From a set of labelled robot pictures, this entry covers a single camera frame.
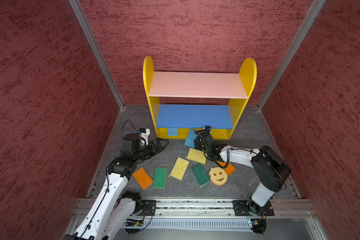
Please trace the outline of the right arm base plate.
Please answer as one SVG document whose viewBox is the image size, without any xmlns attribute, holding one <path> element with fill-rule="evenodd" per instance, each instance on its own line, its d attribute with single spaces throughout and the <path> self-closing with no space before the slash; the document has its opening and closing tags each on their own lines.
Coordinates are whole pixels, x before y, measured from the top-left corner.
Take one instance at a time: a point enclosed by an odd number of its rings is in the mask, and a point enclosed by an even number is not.
<svg viewBox="0 0 360 240">
<path fill-rule="evenodd" d="M 275 215 L 270 201 L 260 207 L 252 200 L 249 203 L 248 200 L 234 200 L 233 209 L 236 217 L 273 217 Z"/>
</svg>

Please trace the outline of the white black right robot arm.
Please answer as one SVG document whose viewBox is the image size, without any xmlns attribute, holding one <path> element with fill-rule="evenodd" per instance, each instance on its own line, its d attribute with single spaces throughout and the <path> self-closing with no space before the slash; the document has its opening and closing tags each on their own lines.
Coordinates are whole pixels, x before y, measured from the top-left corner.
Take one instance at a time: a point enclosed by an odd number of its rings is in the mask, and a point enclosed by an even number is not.
<svg viewBox="0 0 360 240">
<path fill-rule="evenodd" d="M 253 216 L 263 214 L 270 199 L 282 189 L 291 174 L 289 165 L 269 146 L 252 150 L 218 144 L 209 129 L 195 131 L 195 134 L 196 150 L 203 152 L 220 171 L 226 170 L 230 163 L 254 169 L 260 183 L 247 201 L 246 209 Z"/>
</svg>

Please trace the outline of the blue sponge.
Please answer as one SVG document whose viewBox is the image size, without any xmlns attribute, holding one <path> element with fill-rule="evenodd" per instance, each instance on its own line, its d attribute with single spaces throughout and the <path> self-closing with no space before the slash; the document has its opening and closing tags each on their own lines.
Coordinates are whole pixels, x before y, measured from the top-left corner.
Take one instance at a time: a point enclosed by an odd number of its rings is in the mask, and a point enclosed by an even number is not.
<svg viewBox="0 0 360 240">
<path fill-rule="evenodd" d="M 195 133 L 195 130 L 190 129 L 189 133 L 185 140 L 185 145 L 190 148 L 195 148 L 195 140 L 197 139 L 198 135 Z"/>
<path fill-rule="evenodd" d="M 168 128 L 167 136 L 174 137 L 174 136 L 178 136 L 178 135 L 179 135 L 179 129 L 177 129 L 177 128 Z"/>
</svg>

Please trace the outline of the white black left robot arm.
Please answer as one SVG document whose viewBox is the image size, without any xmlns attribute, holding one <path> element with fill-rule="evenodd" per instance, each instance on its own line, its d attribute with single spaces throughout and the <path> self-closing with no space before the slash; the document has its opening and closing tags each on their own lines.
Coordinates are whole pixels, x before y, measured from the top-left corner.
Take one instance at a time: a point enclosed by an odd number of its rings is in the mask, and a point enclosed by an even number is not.
<svg viewBox="0 0 360 240">
<path fill-rule="evenodd" d="M 137 165 L 161 153 L 169 144 L 161 138 L 149 141 L 148 129 L 122 138 L 122 150 L 106 168 L 101 192 L 82 223 L 65 240 L 112 240 L 126 220 L 143 210 L 141 194 L 124 192 Z"/>
</svg>

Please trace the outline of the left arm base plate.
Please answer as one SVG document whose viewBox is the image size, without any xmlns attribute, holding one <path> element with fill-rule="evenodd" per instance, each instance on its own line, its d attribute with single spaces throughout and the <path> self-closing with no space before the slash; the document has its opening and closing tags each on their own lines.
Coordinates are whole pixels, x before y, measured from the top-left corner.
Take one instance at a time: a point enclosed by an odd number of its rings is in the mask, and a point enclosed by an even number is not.
<svg viewBox="0 0 360 240">
<path fill-rule="evenodd" d="M 156 212 L 156 200 L 139 200 L 132 216 L 154 216 Z"/>
</svg>

